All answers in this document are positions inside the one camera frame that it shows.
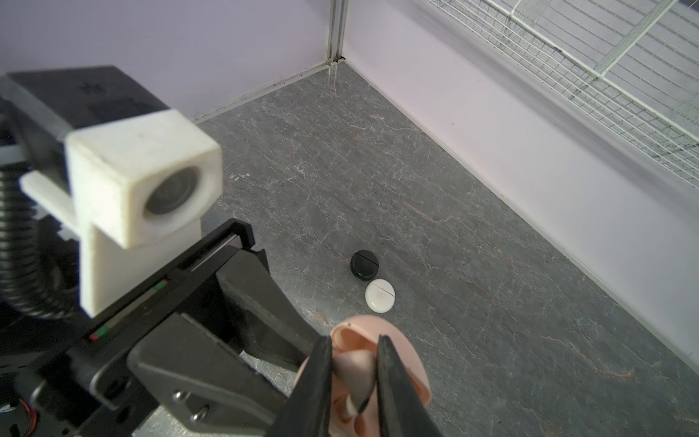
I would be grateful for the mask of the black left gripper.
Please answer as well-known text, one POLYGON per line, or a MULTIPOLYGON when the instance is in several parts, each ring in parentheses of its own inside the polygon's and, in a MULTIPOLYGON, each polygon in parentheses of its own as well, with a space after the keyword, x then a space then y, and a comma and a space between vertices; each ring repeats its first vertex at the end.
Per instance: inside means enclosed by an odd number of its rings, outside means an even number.
POLYGON ((298 371, 320 333, 265 258, 233 218, 94 319, 11 311, 11 435, 130 436, 158 402, 196 433, 267 433, 287 397, 225 342, 298 371))

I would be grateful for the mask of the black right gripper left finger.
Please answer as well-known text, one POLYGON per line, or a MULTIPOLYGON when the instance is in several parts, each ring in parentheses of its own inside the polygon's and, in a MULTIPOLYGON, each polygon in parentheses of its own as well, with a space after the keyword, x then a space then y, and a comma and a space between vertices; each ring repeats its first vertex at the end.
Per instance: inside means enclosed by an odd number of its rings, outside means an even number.
POLYGON ((329 436, 332 352, 331 338, 320 337, 267 436, 329 436))

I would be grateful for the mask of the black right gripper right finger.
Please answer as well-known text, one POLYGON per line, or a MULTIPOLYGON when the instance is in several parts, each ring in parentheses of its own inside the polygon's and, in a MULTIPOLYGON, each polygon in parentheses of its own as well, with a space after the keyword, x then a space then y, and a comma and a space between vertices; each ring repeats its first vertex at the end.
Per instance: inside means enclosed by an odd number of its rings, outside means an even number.
POLYGON ((380 335, 377 353, 380 435, 440 437, 389 336, 380 335))

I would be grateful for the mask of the pink earbud charging case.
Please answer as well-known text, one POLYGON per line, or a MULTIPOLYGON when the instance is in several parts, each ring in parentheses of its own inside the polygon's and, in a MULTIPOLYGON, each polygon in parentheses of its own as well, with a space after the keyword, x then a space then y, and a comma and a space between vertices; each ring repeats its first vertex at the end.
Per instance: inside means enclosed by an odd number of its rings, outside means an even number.
POLYGON ((301 365, 274 422, 279 436, 437 436, 417 351, 382 318, 344 320, 301 365))

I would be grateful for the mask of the white earbud charging case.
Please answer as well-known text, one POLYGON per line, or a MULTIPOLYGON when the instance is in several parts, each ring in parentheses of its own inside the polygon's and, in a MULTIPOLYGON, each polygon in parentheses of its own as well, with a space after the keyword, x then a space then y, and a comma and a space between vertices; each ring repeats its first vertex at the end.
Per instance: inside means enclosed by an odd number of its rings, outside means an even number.
POLYGON ((395 289, 387 280, 372 280, 365 290, 365 302, 372 311, 379 314, 386 313, 396 302, 395 289))

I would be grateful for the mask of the black earbud charging case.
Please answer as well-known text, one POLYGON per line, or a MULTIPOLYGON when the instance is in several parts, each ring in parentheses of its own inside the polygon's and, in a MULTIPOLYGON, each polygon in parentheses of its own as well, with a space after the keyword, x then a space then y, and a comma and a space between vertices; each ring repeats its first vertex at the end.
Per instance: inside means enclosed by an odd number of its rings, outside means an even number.
POLYGON ((355 252, 351 257, 351 273, 359 280, 373 280, 380 269, 378 257, 367 249, 355 252))

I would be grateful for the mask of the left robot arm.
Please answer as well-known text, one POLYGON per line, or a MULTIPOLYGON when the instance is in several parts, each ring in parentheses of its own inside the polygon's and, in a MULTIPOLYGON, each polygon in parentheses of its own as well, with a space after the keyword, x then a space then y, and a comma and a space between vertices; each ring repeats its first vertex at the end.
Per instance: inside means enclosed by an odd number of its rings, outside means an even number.
POLYGON ((158 408, 199 433, 262 434, 285 395, 247 356, 296 371, 318 333, 229 220, 98 316, 78 246, 36 218, 24 164, 1 169, 1 433, 130 436, 158 408))

